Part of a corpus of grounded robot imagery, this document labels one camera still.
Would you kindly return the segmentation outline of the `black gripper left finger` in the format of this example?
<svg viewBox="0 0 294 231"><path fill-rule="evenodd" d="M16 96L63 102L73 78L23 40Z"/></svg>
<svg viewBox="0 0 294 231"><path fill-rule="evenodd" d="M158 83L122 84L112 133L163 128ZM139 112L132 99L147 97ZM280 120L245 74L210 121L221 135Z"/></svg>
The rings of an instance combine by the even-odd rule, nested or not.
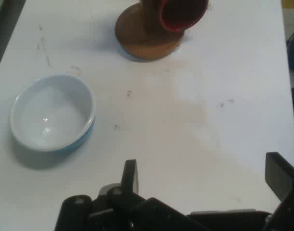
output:
<svg viewBox="0 0 294 231"><path fill-rule="evenodd" d="M155 198L138 195L136 160L127 160L121 182L92 200L87 195L64 200L57 231L198 231L200 225Z"/></svg>

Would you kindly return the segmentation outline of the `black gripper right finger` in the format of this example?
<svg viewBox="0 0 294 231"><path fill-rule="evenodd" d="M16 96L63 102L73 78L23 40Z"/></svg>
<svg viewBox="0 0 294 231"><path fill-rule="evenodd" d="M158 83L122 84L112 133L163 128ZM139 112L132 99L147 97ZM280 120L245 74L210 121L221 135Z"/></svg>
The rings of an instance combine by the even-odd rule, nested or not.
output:
<svg viewBox="0 0 294 231"><path fill-rule="evenodd" d="M294 167L279 153L266 153L265 181L280 200L266 231L294 231Z"/></svg>

